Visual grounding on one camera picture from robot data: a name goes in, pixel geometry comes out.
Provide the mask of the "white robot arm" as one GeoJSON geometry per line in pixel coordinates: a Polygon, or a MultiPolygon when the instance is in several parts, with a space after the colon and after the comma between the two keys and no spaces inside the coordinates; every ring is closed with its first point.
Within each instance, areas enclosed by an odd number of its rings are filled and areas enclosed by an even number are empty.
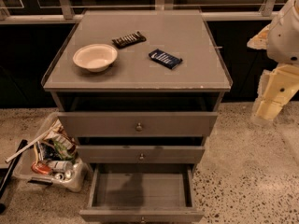
{"type": "Polygon", "coordinates": [[[299,91],[299,0],[288,0],[273,20],[249,40],[251,49],[265,49],[278,63],[263,70],[251,120],[258,125],[272,122],[299,91]]]}

